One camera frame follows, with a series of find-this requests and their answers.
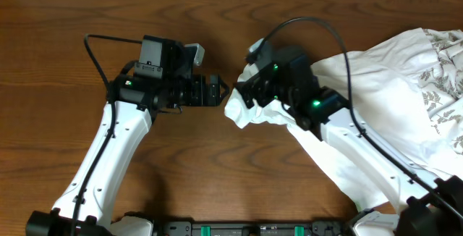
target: curved black cable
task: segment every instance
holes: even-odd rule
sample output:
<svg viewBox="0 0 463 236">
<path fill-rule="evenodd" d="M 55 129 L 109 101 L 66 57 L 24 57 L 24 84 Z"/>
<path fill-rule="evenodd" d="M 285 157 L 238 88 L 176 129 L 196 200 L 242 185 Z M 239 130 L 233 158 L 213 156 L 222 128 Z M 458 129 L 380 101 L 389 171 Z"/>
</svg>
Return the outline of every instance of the curved black cable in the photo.
<svg viewBox="0 0 463 236">
<path fill-rule="evenodd" d="M 94 63 L 96 69 L 98 70 L 98 73 L 100 73 L 101 79 L 103 80 L 103 83 L 106 86 L 106 92 L 108 93 L 108 98 L 109 98 L 108 100 L 109 100 L 109 103 L 111 104 L 111 124 L 109 126 L 108 133 L 106 134 L 106 137 L 103 141 L 103 144 L 101 144 L 100 150 L 98 151 L 98 153 L 95 156 L 95 159 L 90 165 L 90 168 L 88 169 L 87 174 L 85 175 L 84 180 L 82 181 L 82 185 L 80 186 L 79 193 L 77 194 L 77 199 L 76 199 L 75 206 L 74 206 L 74 212 L 72 214 L 71 234 L 70 234 L 71 236 L 75 236 L 77 221 L 79 219 L 80 204 L 82 203 L 82 198 L 83 198 L 85 189 L 87 187 L 88 181 L 90 180 L 92 173 L 95 170 L 96 165 L 98 164 L 98 161 L 101 158 L 101 155 L 103 155 L 103 152 L 106 146 L 108 145 L 109 140 L 113 137 L 114 126 L 116 125 L 116 104 L 114 101 L 114 97 L 111 94 L 111 87 L 109 85 L 108 79 L 106 78 L 104 74 L 103 69 L 101 68 L 100 64 L 96 60 L 95 56 L 93 55 L 92 50 L 90 49 L 90 46 L 88 45 L 89 38 L 102 38 L 105 40 L 122 41 L 122 42 L 128 42 L 128 43 L 138 43 L 138 44 L 142 43 L 141 41 L 130 40 L 126 38 L 117 38 L 117 37 L 96 35 L 96 34 L 86 34 L 84 37 L 84 45 L 85 45 L 85 48 L 87 49 L 88 55 L 92 59 L 92 62 Z"/>
<path fill-rule="evenodd" d="M 248 62 L 254 62 L 260 51 L 262 50 L 264 44 L 273 36 L 275 33 L 277 33 L 280 29 L 282 29 L 284 26 L 287 26 L 290 23 L 293 22 L 298 22 L 298 21 L 310 21 L 310 22 L 315 22 L 321 26 L 323 26 L 325 29 L 327 29 L 332 36 L 336 39 L 339 47 L 341 48 L 341 51 L 344 55 L 344 60 L 346 62 L 346 71 L 347 71 L 347 97 L 348 97 L 348 103 L 349 103 L 349 113 L 352 118 L 352 121 L 354 122 L 355 127 L 359 130 L 360 134 L 368 141 L 374 149 L 376 149 L 382 156 L 384 156 L 386 159 L 388 159 L 393 165 L 395 165 L 397 168 L 399 168 L 403 173 L 406 174 L 406 176 L 410 177 L 413 181 L 415 181 L 418 185 L 421 187 L 425 188 L 440 204 L 442 204 L 448 211 L 452 212 L 455 214 L 460 220 L 463 221 L 463 215 L 459 213 L 452 205 L 447 203 L 439 194 L 437 194 L 434 189 L 429 186 L 426 182 L 421 180 L 416 174 L 412 173 L 409 171 L 406 167 L 404 167 L 401 163 L 399 163 L 396 159 L 394 159 L 392 156 L 387 154 L 380 146 L 378 146 L 375 141 L 373 141 L 368 134 L 365 131 L 365 128 L 363 128 L 357 119 L 355 118 L 355 113 L 354 113 L 354 106 L 352 103 L 352 82 L 351 82 L 351 75 L 350 75 L 350 66 L 349 66 L 349 58 L 347 57 L 347 50 L 346 46 L 344 45 L 344 42 L 341 38 L 341 36 L 334 30 L 334 28 L 331 27 L 329 23 L 322 19 L 318 19 L 315 17 L 296 17 L 292 18 L 290 20 L 287 20 L 286 22 L 281 23 L 278 25 L 276 28 L 274 28 L 260 43 L 259 47 L 257 47 L 253 52 L 251 52 L 246 60 Z"/>
</svg>

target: patterned fabric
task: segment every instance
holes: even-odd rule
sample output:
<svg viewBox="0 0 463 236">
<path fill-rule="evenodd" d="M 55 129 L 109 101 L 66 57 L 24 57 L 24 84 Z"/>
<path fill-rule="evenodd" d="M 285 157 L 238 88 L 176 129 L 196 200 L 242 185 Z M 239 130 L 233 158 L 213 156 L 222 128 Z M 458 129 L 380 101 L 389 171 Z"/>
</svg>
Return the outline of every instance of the patterned fabric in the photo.
<svg viewBox="0 0 463 236">
<path fill-rule="evenodd" d="M 423 30 L 440 64 L 420 76 L 419 86 L 432 127 L 463 153 L 463 32 Z"/>
</svg>

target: brown wooden surface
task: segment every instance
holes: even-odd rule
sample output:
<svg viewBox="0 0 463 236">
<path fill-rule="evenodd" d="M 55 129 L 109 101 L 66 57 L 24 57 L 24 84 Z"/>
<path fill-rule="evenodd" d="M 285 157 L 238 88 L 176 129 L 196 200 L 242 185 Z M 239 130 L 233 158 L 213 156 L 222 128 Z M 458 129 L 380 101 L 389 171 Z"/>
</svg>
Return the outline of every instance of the brown wooden surface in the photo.
<svg viewBox="0 0 463 236">
<path fill-rule="evenodd" d="M 198 72 L 232 84 L 247 47 L 290 17 L 329 20 L 353 51 L 413 28 L 462 29 L 462 11 L 463 0 L 0 0 L 0 235 L 22 235 L 33 210 L 51 208 L 98 129 L 105 91 L 84 33 L 201 43 Z M 339 53 L 308 23 L 276 42 L 304 43 L 314 60 Z M 111 78 L 140 50 L 91 45 Z M 356 214 L 285 127 L 241 130 L 223 112 L 224 105 L 160 116 L 133 156 L 114 218 L 125 211 L 235 221 Z"/>
</svg>

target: white cloth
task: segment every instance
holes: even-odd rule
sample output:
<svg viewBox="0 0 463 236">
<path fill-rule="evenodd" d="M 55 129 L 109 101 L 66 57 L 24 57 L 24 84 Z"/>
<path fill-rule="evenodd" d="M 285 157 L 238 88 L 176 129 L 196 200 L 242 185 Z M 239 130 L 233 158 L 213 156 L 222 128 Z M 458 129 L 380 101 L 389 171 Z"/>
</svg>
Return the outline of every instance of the white cloth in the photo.
<svg viewBox="0 0 463 236">
<path fill-rule="evenodd" d="M 462 142 L 460 148 L 463 148 L 463 121 L 462 126 L 452 126 L 448 128 L 451 131 L 444 132 L 443 127 L 435 126 L 442 121 L 437 124 L 437 120 L 430 120 L 430 117 L 435 118 L 434 114 L 437 116 L 435 111 L 450 110 L 442 106 L 455 104 L 452 108 L 454 111 L 446 114 L 445 118 L 449 123 L 456 122 L 458 117 L 450 117 L 457 113 L 463 115 L 463 108 L 459 106 L 463 101 L 448 99 L 444 103 L 444 97 L 449 96 L 447 92 L 426 90 L 434 86 L 430 84 L 432 81 L 438 83 L 436 78 L 442 77 L 445 71 L 442 69 L 442 59 L 434 49 L 438 45 L 445 45 L 435 44 L 427 34 L 431 33 L 423 29 L 409 30 L 367 51 L 349 52 L 354 107 L 372 128 L 416 164 L 444 179 L 451 174 L 463 177 L 463 157 L 453 149 L 457 141 L 458 145 Z M 460 43 L 457 40 L 447 43 L 447 48 Z M 450 57 L 453 60 L 458 56 L 462 58 L 459 69 L 463 69 L 463 53 L 459 51 L 454 49 Z M 342 54 L 314 63 L 312 71 L 318 76 L 320 86 L 326 85 L 347 97 L 347 76 Z M 247 80 L 256 72 L 255 66 L 247 65 L 238 81 Z M 436 100 L 434 92 L 442 98 L 442 101 L 438 101 L 442 106 L 434 102 L 436 106 L 430 109 L 428 115 L 430 101 Z M 265 108 L 256 104 L 248 109 L 241 95 L 233 90 L 225 107 L 225 115 L 240 128 L 250 122 L 286 125 L 314 162 L 355 202 L 357 209 L 372 208 L 387 201 L 385 195 L 348 158 L 320 142 L 311 132 L 304 132 L 296 126 L 279 101 L 273 101 Z"/>
</svg>

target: black cable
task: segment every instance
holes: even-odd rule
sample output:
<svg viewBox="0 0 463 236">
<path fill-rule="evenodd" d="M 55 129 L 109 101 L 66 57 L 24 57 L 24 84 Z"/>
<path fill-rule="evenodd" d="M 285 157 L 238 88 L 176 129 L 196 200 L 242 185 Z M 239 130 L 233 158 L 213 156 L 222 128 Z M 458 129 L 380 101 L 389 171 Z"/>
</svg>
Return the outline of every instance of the black cable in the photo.
<svg viewBox="0 0 463 236">
<path fill-rule="evenodd" d="M 415 181 L 418 185 L 421 187 L 425 188 L 440 204 L 442 204 L 447 210 L 455 214 L 460 220 L 463 221 L 463 215 L 459 213 L 452 205 L 447 203 L 439 194 L 437 194 L 434 189 L 429 186 L 426 182 L 421 180 L 416 174 L 412 173 L 409 171 L 406 167 L 404 167 L 401 163 L 399 163 L 396 159 L 394 159 L 392 156 L 390 156 L 388 153 L 386 153 L 380 146 L 378 146 L 375 141 L 373 141 L 368 134 L 365 131 L 365 128 L 363 128 L 357 119 L 355 118 L 354 114 L 354 106 L 352 103 L 352 83 L 351 83 L 351 75 L 350 75 L 350 66 L 349 66 L 349 58 L 347 57 L 347 50 L 346 46 L 344 45 L 344 42 L 341 38 L 341 36 L 332 28 L 329 23 L 322 19 L 318 19 L 315 17 L 296 17 L 290 20 L 287 20 L 286 22 L 281 23 L 278 25 L 275 29 L 273 29 L 260 43 L 259 47 L 257 47 L 253 52 L 251 52 L 247 56 L 247 61 L 250 63 L 253 63 L 260 51 L 262 50 L 264 44 L 270 39 L 275 33 L 277 33 L 280 29 L 282 29 L 284 26 L 287 26 L 288 24 L 292 22 L 297 22 L 297 21 L 310 21 L 310 22 L 315 22 L 321 26 L 323 26 L 325 29 L 327 29 L 332 36 L 336 39 L 337 43 L 339 44 L 339 47 L 341 48 L 341 51 L 344 55 L 344 60 L 346 62 L 346 70 L 347 70 L 347 97 L 348 97 L 348 103 L 349 103 L 349 113 L 352 118 L 352 121 L 354 122 L 355 127 L 359 130 L 360 134 L 363 135 L 363 137 L 368 141 L 374 149 L 376 149 L 381 155 L 383 155 L 386 159 L 388 159 L 393 165 L 395 165 L 397 168 L 399 168 L 403 173 L 405 173 L 410 179 Z"/>
<path fill-rule="evenodd" d="M 76 199 L 75 206 L 74 206 L 74 212 L 72 214 L 71 236 L 75 236 L 77 221 L 79 219 L 80 204 L 82 203 L 82 198 L 83 198 L 85 189 L 87 187 L 88 181 L 90 180 L 92 173 L 95 170 L 96 165 L 98 164 L 98 161 L 101 158 L 101 155 L 103 155 L 104 149 L 108 145 L 109 140 L 113 137 L 114 126 L 116 125 L 116 105 L 115 105 L 114 98 L 112 96 L 111 87 L 109 85 L 108 79 L 104 75 L 103 69 L 101 68 L 100 64 L 96 60 L 95 56 L 93 55 L 92 50 L 90 49 L 90 46 L 88 45 L 89 38 L 102 38 L 105 40 L 122 41 L 122 42 L 127 42 L 127 43 L 138 43 L 138 44 L 142 43 L 141 41 L 135 41 L 135 40 L 130 40 L 126 38 L 117 38 L 117 37 L 95 35 L 95 34 L 86 34 L 84 37 L 84 45 L 85 45 L 85 48 L 87 49 L 88 55 L 92 59 L 92 62 L 94 63 L 96 69 L 98 70 L 98 73 L 100 73 L 101 79 L 103 80 L 103 83 L 106 86 L 106 92 L 108 93 L 108 98 L 109 98 L 108 100 L 109 100 L 109 103 L 111 104 L 111 124 L 109 126 L 108 133 L 106 134 L 106 138 L 104 139 L 103 144 L 101 144 L 100 150 L 98 151 L 98 153 L 95 156 L 95 159 L 90 165 L 90 168 L 88 169 L 87 174 L 85 175 L 84 180 L 82 181 L 82 185 L 80 186 L 79 193 L 77 194 L 77 199 Z"/>
</svg>

